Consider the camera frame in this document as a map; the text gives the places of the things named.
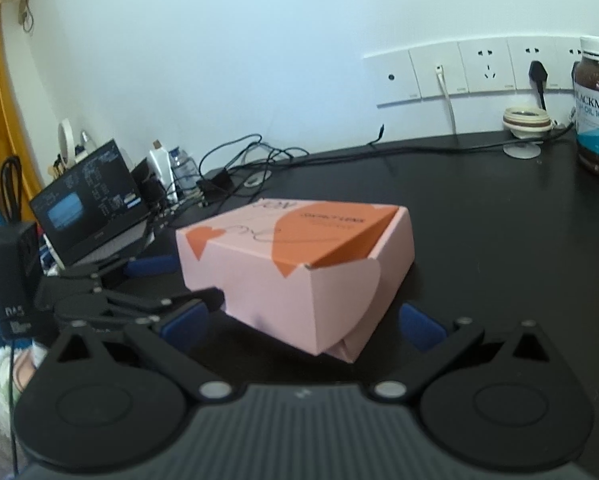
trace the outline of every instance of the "black power cord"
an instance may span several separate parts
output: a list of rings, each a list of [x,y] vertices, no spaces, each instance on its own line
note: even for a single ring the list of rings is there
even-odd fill
[[[4,160],[0,170],[0,193],[2,196],[2,206],[4,207],[4,216],[9,223],[22,221],[22,162],[17,155],[9,156]],[[12,452],[12,472],[15,476],[19,474],[19,465],[17,460],[17,441],[12,423],[14,413],[14,396],[12,394],[12,374],[14,370],[15,359],[15,341],[10,342],[10,365],[8,376],[8,413],[10,421],[10,450]]]
[[[22,162],[17,155],[4,160],[0,170],[0,193],[4,215],[9,222],[22,221]]]
[[[219,186],[216,186],[213,182],[211,182],[209,179],[204,177],[202,166],[203,166],[204,161],[208,158],[209,155],[212,155],[212,153],[215,153],[218,150],[221,150],[222,148],[226,148],[227,146],[232,146],[234,144],[237,144],[238,142],[243,142],[244,140],[252,139],[252,138],[255,138],[256,140],[254,140],[253,142],[250,142],[244,149],[242,149],[240,152],[238,152],[230,160],[230,162],[227,163],[227,165],[224,166],[224,168],[226,170],[231,170],[231,173],[230,173],[231,175],[234,175],[235,173],[237,173],[240,170],[250,170],[250,173],[233,190],[231,190],[230,192],[226,191],[225,189],[222,189]],[[250,151],[252,151],[256,148],[268,149],[269,150],[268,156],[264,159],[254,160],[252,162],[246,162],[245,164],[240,164],[240,165],[234,166],[234,163],[236,163],[236,161],[238,161],[239,158],[247,155],[247,153],[249,153]],[[264,180],[262,180],[262,182],[258,186],[257,190],[255,190],[252,193],[241,194],[241,193],[238,193],[239,189],[244,185],[245,182],[247,182],[250,179],[250,177],[252,177],[254,174],[262,171],[262,165],[263,165],[263,172],[265,174],[265,172],[268,171],[268,168],[270,168],[274,164],[277,164],[278,163],[278,161],[276,160],[277,156],[285,155],[287,157],[287,160],[294,160],[295,156],[292,154],[293,151],[301,152],[302,155],[310,155],[310,153],[307,150],[305,150],[304,148],[299,148],[297,146],[292,146],[291,148],[275,148],[274,146],[271,146],[267,142],[263,142],[263,137],[260,134],[249,134],[247,136],[240,137],[239,139],[224,142],[224,143],[216,146],[212,150],[210,150],[208,153],[206,153],[199,161],[199,166],[198,166],[199,177],[200,177],[200,180],[204,181],[205,185],[215,187],[220,192],[226,193],[225,199],[222,201],[222,203],[217,208],[218,210],[220,210],[221,207],[226,202],[226,200],[228,200],[232,196],[248,198],[252,201],[252,199],[256,195],[258,195],[261,192],[261,190],[263,189],[263,184],[265,182]]]
[[[371,142],[369,142],[369,146],[373,146],[374,144],[377,144],[382,137],[384,137],[384,125],[382,124],[380,129],[379,129],[379,134],[377,135],[377,139],[375,140],[371,140]]]
[[[548,81],[548,72],[546,72],[544,65],[540,61],[533,61],[531,63],[529,77],[537,86],[537,93],[539,94],[542,110],[546,110],[546,102],[544,101],[544,88],[546,86],[546,81]]]
[[[347,153],[345,155],[323,155],[323,156],[303,156],[294,160],[279,161],[272,165],[271,170],[286,170],[290,168],[300,168],[307,166],[324,166],[327,164],[340,164],[343,162],[355,162],[358,160],[365,160],[367,158],[377,158],[380,156],[387,155],[404,155],[407,153],[429,153],[437,155],[461,155],[464,153],[475,153],[484,150],[490,150],[493,148],[502,148],[504,146],[512,146],[515,144],[526,144],[528,142],[554,142],[560,137],[566,135],[574,126],[574,123],[570,123],[568,126],[561,130],[553,130],[549,136],[538,136],[533,139],[511,139],[503,140],[501,142],[492,142],[489,144],[476,144],[474,146],[400,146],[398,148],[382,148],[379,146],[372,146],[372,150],[364,151],[361,153]]]

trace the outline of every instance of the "blue gripper pad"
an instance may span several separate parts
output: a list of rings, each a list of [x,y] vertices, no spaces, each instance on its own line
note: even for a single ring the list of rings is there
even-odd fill
[[[176,272],[177,269],[179,269],[179,259],[171,254],[164,254],[164,256],[150,256],[128,262],[124,268],[124,274],[129,278],[141,278],[157,274],[170,274]]]
[[[187,354],[195,345],[201,343],[208,332],[208,308],[197,303],[185,310],[159,331],[159,337],[170,346]]]
[[[442,325],[409,303],[399,310],[399,331],[420,352],[427,352],[448,337]]]

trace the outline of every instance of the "black cable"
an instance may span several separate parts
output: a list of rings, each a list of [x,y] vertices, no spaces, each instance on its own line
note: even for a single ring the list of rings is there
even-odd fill
[[[17,180],[17,194],[15,196],[14,180]],[[22,221],[22,162],[17,155],[9,156],[4,160],[0,170],[0,193],[4,215],[9,222]]]
[[[269,158],[267,157],[267,158],[260,158],[258,160],[252,160],[250,162],[246,162],[245,164],[242,164],[241,166],[236,166],[234,168],[230,168],[231,170],[233,170],[233,173],[231,173],[231,174],[235,174],[235,173],[239,172],[240,170],[245,170],[247,168],[259,168],[261,166],[261,164],[266,165],[267,160],[268,160],[269,164],[275,164],[277,162],[277,160],[274,160],[275,156],[281,155],[282,153],[288,157],[288,160],[294,160],[294,158],[295,158],[295,156],[292,155],[292,153],[290,153],[291,151],[302,152],[301,156],[310,155],[310,152],[308,152],[308,150],[305,150],[304,148],[298,148],[297,146],[292,146],[291,148],[286,148],[284,150],[282,150],[281,148],[273,148],[272,146],[270,146],[270,147],[273,150],[275,150],[274,155],[272,155],[272,160],[269,160]]]
[[[544,91],[537,89],[537,93],[539,94],[539,102],[541,103],[541,109],[546,110],[546,101],[544,101]]]
[[[376,158],[386,155],[405,155],[407,153],[429,153],[438,155],[458,155],[462,153],[474,153],[493,148],[502,148],[515,144],[526,144],[528,142],[554,142],[566,133],[568,133],[574,123],[569,124],[563,130],[558,130],[556,133],[547,137],[536,137],[534,139],[511,139],[502,142],[492,142],[489,144],[477,144],[474,146],[401,146],[399,148],[377,147],[372,146],[372,151],[361,153],[347,153],[345,155],[324,155],[304,158],[303,160],[284,161],[272,165],[272,170],[289,170],[291,168],[301,168],[307,166],[324,166],[327,164],[339,164],[342,162],[355,162],[365,160],[367,158]]]
[[[209,152],[206,153],[206,155],[204,155],[203,157],[201,157],[201,160],[199,161],[199,164],[197,166],[198,170],[199,170],[199,174],[202,178],[204,175],[204,172],[201,171],[201,167],[204,164],[204,160],[206,160],[210,155],[212,155],[213,153],[217,152],[218,150],[221,150],[222,148],[225,148],[227,146],[232,146],[233,144],[237,144],[238,142],[242,142],[243,140],[246,139],[250,139],[251,137],[257,137],[257,141],[255,141],[255,143],[260,143],[263,140],[263,137],[260,134],[249,134],[247,136],[244,137],[240,137],[239,139],[235,139],[235,140],[229,140],[228,142],[224,142],[223,144],[220,144],[219,146],[216,146],[215,148],[213,148],[212,150],[210,150]],[[248,150],[248,148],[252,145],[253,143],[250,143],[248,145],[248,147],[246,148],[246,150]]]
[[[379,135],[377,136],[377,139],[371,140],[371,142],[369,142],[369,146],[372,146],[373,144],[377,144],[383,136],[384,136],[384,125],[382,124],[381,128],[379,129]]]
[[[12,452],[12,472],[15,476],[19,474],[19,464],[17,460],[17,441],[15,440],[15,430],[12,423],[12,415],[14,412],[14,397],[12,394],[13,371],[15,362],[15,341],[10,342],[10,365],[8,375],[8,411],[10,414],[10,452]]]
[[[257,187],[257,191],[255,191],[252,194],[252,197],[250,197],[250,200],[248,201],[248,203],[252,203],[252,201],[254,200],[254,198],[257,195],[259,195],[260,192],[262,192],[263,185],[266,183],[266,173],[268,173],[268,167],[270,166],[271,161],[274,161],[274,159],[273,159],[273,156],[274,156],[273,153],[274,152],[270,152],[268,154],[268,157],[266,158],[266,164],[265,164],[265,166],[263,167],[263,170],[262,170],[262,173],[263,173],[262,174],[262,181],[260,182],[260,185]]]
[[[225,168],[230,168],[231,166],[233,166],[234,163],[236,163],[240,158],[242,160],[244,160],[246,158],[246,155],[250,152],[252,152],[253,150],[257,149],[257,148],[266,148],[268,149],[268,151],[270,152],[271,150],[276,150],[276,152],[281,153],[283,150],[280,150],[279,148],[274,148],[273,146],[269,145],[267,142],[263,142],[263,140],[257,140],[257,141],[253,141],[250,144],[248,144],[248,146],[246,146],[241,152],[237,153],[231,160],[230,162],[228,162],[225,165]]]
[[[291,152],[302,152],[303,155],[310,155],[310,152],[304,148],[300,148],[298,146],[291,146],[290,148],[275,148],[274,146],[271,146],[268,142],[260,142],[259,143],[260,147],[263,148],[268,148],[269,150],[271,150],[272,152],[275,152],[274,156],[278,156],[278,155],[286,155],[288,158],[292,159],[295,158],[295,155],[293,155]]]

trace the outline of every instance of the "box lid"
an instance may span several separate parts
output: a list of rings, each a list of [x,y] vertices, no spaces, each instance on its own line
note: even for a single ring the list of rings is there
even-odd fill
[[[218,244],[272,259],[286,277],[298,266],[329,267],[365,258],[399,208],[349,202],[260,200],[186,232],[195,257]]]

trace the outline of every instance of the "white cable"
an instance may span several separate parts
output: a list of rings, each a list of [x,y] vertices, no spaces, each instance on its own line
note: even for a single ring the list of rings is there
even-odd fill
[[[435,67],[435,73],[437,74],[437,81],[439,81],[439,87],[444,92],[444,98],[446,104],[449,106],[449,114],[451,115],[451,125],[453,127],[453,135],[457,135],[457,124],[455,124],[455,112],[453,111],[453,104],[451,102],[451,96],[449,95],[449,89],[446,86],[446,79],[444,78],[444,67],[443,65],[437,65]]]

